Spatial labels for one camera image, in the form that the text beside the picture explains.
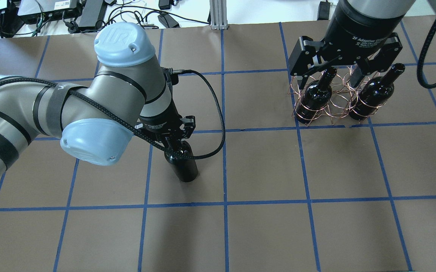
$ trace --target ur logo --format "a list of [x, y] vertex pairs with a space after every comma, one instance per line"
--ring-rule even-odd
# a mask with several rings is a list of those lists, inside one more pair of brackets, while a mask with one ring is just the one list
[[126, 38], [129, 36], [129, 32], [126, 29], [112, 29], [105, 38], [106, 43], [123, 43], [126, 44]]

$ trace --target bottle neck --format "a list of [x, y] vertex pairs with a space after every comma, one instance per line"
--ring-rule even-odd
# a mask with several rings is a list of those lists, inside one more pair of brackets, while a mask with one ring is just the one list
[[320, 90], [326, 90], [331, 84], [334, 77], [336, 77], [337, 70], [334, 67], [329, 67], [325, 70], [320, 80], [317, 83], [317, 88]]
[[380, 82], [382, 86], [389, 87], [394, 81], [403, 74], [405, 66], [401, 63], [396, 63], [389, 69], [389, 71], [381, 78]]

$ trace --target grid of blue tape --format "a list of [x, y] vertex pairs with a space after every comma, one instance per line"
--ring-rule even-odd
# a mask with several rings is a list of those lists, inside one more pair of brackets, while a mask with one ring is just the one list
[[[220, 74], [221, 75], [221, 94], [222, 94], [222, 111], [223, 111], [223, 118], [225, 119], [225, 75], [226, 74], [239, 74], [239, 73], [264, 73], [264, 72], [284, 72], [289, 70], [289, 64], [288, 64], [288, 52], [287, 52], [287, 45], [285, 43], [285, 36], [282, 28], [282, 23], [279, 23], [280, 28], [280, 35], [282, 38], [283, 43], [283, 50], [284, 50], [284, 56], [285, 56], [285, 62], [287, 64], [286, 69], [270, 69], [270, 70], [248, 70], [248, 71], [225, 71], [225, 60], [224, 60], [224, 34], [223, 30], [221, 30], [220, 33], [220, 43], [221, 43], [221, 71], [220, 72], [210, 72], [210, 73], [203, 73], [204, 75], [207, 74]], [[408, 36], [408, 33], [406, 31], [406, 28], [404, 27], [403, 22], [401, 22], [401, 27], [405, 33], [406, 39], [408, 41], [408, 44], [410, 46], [410, 50], [413, 53], [413, 56], [418, 62], [418, 58], [416, 55], [416, 52], [414, 51], [413, 45], [410, 41], [410, 38]], [[35, 76], [38, 76], [45, 52], [47, 50], [47, 46], [50, 41], [50, 36], [47, 38], [44, 50], [42, 52], [42, 57], [40, 59], [40, 63], [37, 67], [37, 71], [35, 73]], [[161, 50], [162, 50], [162, 41], [163, 41], [163, 30], [161, 30], [161, 37], [159, 42], [159, 53], [158, 53], [158, 60], [161, 62]], [[406, 66], [415, 66], [416, 63], [407, 63]], [[436, 62], [429, 62], [425, 65], [436, 65]], [[97, 62], [97, 66], [95, 69], [95, 73], [97, 73], [99, 69], [99, 62]], [[65, 79], [65, 80], [56, 80], [58, 82], [63, 81], [87, 81], [92, 79]], [[434, 102], [434, 105], [436, 106], [436, 99], [434, 98], [434, 94], [431, 91], [431, 89], [428, 90], [430, 93], [430, 96]], [[294, 97], [291, 95], [291, 101], [292, 105], [294, 104]], [[301, 144], [301, 135], [300, 131], [303, 129], [326, 129], [326, 128], [345, 128], [344, 125], [322, 125], [322, 126], [299, 126], [297, 120], [295, 121], [294, 127], [270, 127], [270, 128], [250, 128], [250, 129], [227, 129], [227, 132], [240, 132], [240, 131], [271, 131], [271, 130], [296, 130], [297, 131], [297, 140], [299, 144], [299, 152], [300, 152], [300, 158], [301, 158], [301, 166], [303, 170], [303, 176], [304, 176], [304, 187], [306, 190], [306, 199], [296, 199], [296, 200], [263, 200], [263, 201], [228, 201], [227, 200], [227, 175], [226, 175], [226, 144], [223, 147], [223, 201], [222, 202], [192, 202], [192, 203], [173, 203], [173, 204], [148, 204], [148, 196], [149, 196], [149, 180], [151, 175], [151, 161], [152, 161], [152, 155], [153, 155], [153, 147], [150, 146], [149, 148], [149, 157], [148, 157], [148, 167], [147, 167], [147, 179], [146, 179], [146, 188], [145, 188], [145, 197], [144, 197], [144, 204], [137, 204], [137, 205], [111, 205], [111, 206], [71, 206], [71, 198], [73, 193], [73, 186], [75, 183], [75, 177], [77, 174], [77, 169], [79, 165], [79, 160], [76, 159], [75, 161], [75, 167], [73, 170], [73, 177], [71, 180], [71, 186], [68, 193], [68, 200], [66, 203], [66, 206], [64, 207], [32, 207], [32, 208], [0, 208], [0, 212], [13, 212], [13, 211], [26, 211], [26, 210], [63, 210], [65, 211], [64, 220], [62, 223], [62, 229], [61, 234], [59, 238], [59, 244], [57, 246], [57, 253], [56, 258], [54, 262], [54, 271], [57, 270], [58, 263], [59, 263], [59, 257], [60, 257], [60, 250], [62, 248], [62, 241], [65, 234], [65, 228], [66, 228], [66, 220], [68, 218], [68, 211], [70, 210], [101, 210], [101, 209], [143, 209], [143, 215], [142, 215], [142, 229], [141, 229], [141, 241], [140, 241], [140, 249], [139, 249], [139, 256], [138, 256], [138, 271], [140, 272], [142, 270], [142, 252], [144, 251], [144, 237], [145, 237], [145, 225], [146, 225], [146, 218], [147, 218], [147, 208], [166, 208], [166, 207], [197, 207], [197, 206], [223, 206], [223, 212], [224, 212], [224, 237], [225, 237], [225, 271], [229, 271], [229, 250], [228, 250], [228, 206], [229, 205], [267, 205], [267, 204], [307, 204], [308, 206], [308, 213], [309, 213], [309, 220], [310, 220], [310, 229], [311, 229], [311, 236], [312, 236], [312, 243], [313, 243], [313, 250], [314, 255], [316, 259], [316, 267], [317, 270], [320, 272], [320, 258], [318, 254], [318, 246], [317, 246], [317, 239], [316, 239], [316, 233], [315, 233], [315, 227], [314, 227], [314, 217], [313, 217], [313, 211], [312, 211], [312, 203], [337, 203], [337, 202], [364, 202], [364, 201], [389, 201], [391, 203], [391, 208], [393, 210], [394, 220], [396, 221], [396, 227], [398, 230], [399, 239], [401, 241], [401, 246], [403, 247], [403, 252], [405, 255], [406, 264], [408, 265], [408, 270], [412, 271], [413, 267], [411, 265], [410, 258], [408, 256], [408, 250], [406, 247], [406, 243], [403, 238], [403, 233], [401, 230], [401, 225], [399, 221], [398, 214], [396, 212], [396, 207], [394, 202], [397, 200], [415, 200], [415, 199], [436, 199], [436, 196], [393, 196], [391, 192], [391, 188], [389, 186], [389, 181], [387, 178], [386, 169], [384, 168], [384, 163], [382, 160], [382, 156], [380, 153], [380, 146], [377, 143], [376, 134], [374, 132], [374, 127], [381, 127], [381, 126], [405, 126], [405, 125], [431, 125], [436, 124], [436, 122], [411, 122], [411, 123], [390, 123], [390, 124], [373, 124], [371, 119], [368, 119], [367, 124], [358, 124], [353, 125], [352, 127], [369, 127], [374, 145], [376, 148], [377, 156], [380, 162], [380, 167], [382, 169], [382, 174], [384, 177], [385, 186], [388, 192], [387, 197], [382, 198], [332, 198], [332, 199], [311, 199], [310, 193], [308, 189], [308, 179], [306, 174], [306, 165], [305, 165], [305, 159], [303, 154], [303, 148]], [[195, 133], [220, 133], [219, 130], [206, 130], [206, 131], [196, 131]], [[37, 141], [55, 141], [56, 138], [37, 138]], [[3, 181], [5, 179], [5, 174], [2, 175], [0, 179], [0, 190], [3, 185]]]

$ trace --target wire rack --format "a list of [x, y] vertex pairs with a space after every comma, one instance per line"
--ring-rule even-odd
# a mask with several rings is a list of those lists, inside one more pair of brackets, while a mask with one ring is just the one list
[[[366, 119], [367, 117], [374, 115], [377, 112], [377, 110], [380, 107], [382, 107], [385, 103], [382, 103], [381, 105], [378, 106], [371, 106], [366, 104], [363, 100], [361, 100], [358, 94], [370, 79], [376, 76], [380, 76], [381, 74], [379, 72], [375, 72], [374, 74], [365, 77], [365, 79], [361, 82], [361, 84], [358, 85], [357, 88], [353, 88], [349, 84], [351, 81], [352, 73], [353, 73], [353, 67], [348, 66], [348, 72], [346, 72], [343, 76], [341, 76], [339, 73], [336, 74], [336, 77], [331, 83], [332, 96], [329, 100], [329, 103], [327, 103], [327, 105], [325, 105], [319, 110], [311, 110], [310, 108], [308, 108], [307, 106], [301, 103], [301, 98], [304, 95], [304, 92], [305, 90], [307, 90], [310, 83], [305, 85], [303, 89], [299, 89], [298, 84], [296, 83], [295, 80], [296, 76], [294, 76], [292, 78], [292, 82], [290, 83], [290, 90], [292, 90], [292, 93], [289, 93], [289, 94], [295, 94], [297, 96], [297, 99], [295, 100], [294, 103], [294, 108], [292, 110], [292, 116], [295, 117], [296, 115], [299, 115], [299, 117], [301, 117], [302, 119], [310, 121], [306, 126], [309, 126], [314, 120], [322, 116], [328, 116], [331, 120], [331, 124], [335, 125], [339, 120], [347, 117], [350, 111], [354, 111], [353, 108], [354, 106], [356, 106], [356, 103], [358, 103], [358, 101], [360, 101], [362, 104], [366, 105], [367, 107], [374, 108], [373, 112], [368, 116], [363, 116], [358, 114], [359, 116], [362, 116]], [[310, 78], [312, 79], [311, 82], [316, 80], [313, 76], [310, 76]], [[310, 119], [304, 118], [303, 116], [301, 116], [299, 113], [296, 112], [296, 109], [299, 105], [303, 106], [306, 110], [315, 111], [316, 113]]]

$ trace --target wine bottle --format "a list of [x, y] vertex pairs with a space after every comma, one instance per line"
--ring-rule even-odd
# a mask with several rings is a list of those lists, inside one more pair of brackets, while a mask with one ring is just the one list
[[358, 94], [359, 100], [354, 100], [352, 105], [356, 104], [349, 112], [349, 116], [358, 121], [366, 119], [376, 110], [376, 107], [385, 103], [394, 92], [393, 82], [403, 74], [405, 66], [396, 63], [389, 69], [384, 76], [374, 77]]
[[337, 74], [337, 69], [329, 67], [325, 70], [320, 80], [310, 83], [295, 109], [295, 117], [303, 124], [309, 124], [320, 114], [320, 110], [327, 105], [331, 96], [332, 79]]

